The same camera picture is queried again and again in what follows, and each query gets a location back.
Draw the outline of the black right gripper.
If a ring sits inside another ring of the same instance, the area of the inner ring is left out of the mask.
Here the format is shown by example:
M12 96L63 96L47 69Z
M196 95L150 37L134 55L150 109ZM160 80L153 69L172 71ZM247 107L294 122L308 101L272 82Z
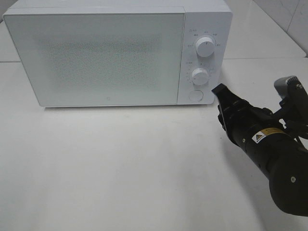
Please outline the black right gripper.
M230 140L248 139L253 130L279 127L269 110L252 106L224 84L220 83L211 91L218 100L218 120Z

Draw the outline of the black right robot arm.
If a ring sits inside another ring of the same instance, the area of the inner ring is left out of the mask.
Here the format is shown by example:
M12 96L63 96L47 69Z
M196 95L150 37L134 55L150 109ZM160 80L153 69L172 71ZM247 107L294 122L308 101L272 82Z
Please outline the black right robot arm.
M240 147L269 180L276 206L297 216L308 214L308 95L299 81L274 84L280 109L252 106L219 84L218 120L230 141Z

